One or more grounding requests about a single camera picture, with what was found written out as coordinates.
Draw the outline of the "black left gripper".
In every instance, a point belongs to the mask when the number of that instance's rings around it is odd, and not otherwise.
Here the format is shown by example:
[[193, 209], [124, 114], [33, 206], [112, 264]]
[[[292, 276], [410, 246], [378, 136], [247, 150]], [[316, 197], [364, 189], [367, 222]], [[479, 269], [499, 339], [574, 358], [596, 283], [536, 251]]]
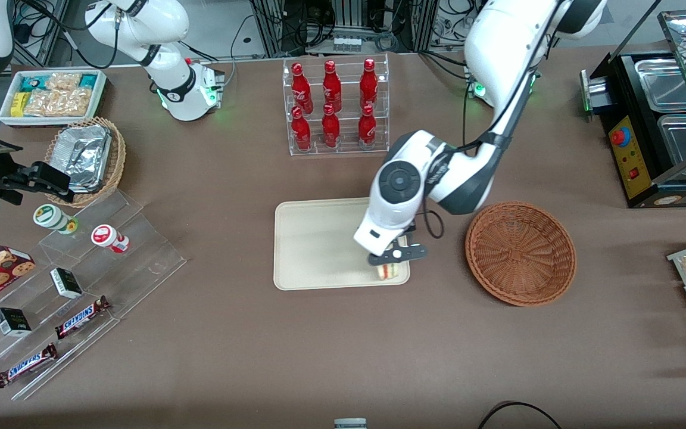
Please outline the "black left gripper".
[[[403, 231], [403, 236], [405, 237], [405, 246], [406, 247], [411, 247], [414, 244], [414, 232], [416, 232], [416, 223], [411, 222], [409, 227], [406, 228], [405, 231]], [[402, 245], [401, 245], [401, 237], [395, 238], [391, 244], [390, 244], [390, 249], [391, 250], [399, 250]]]

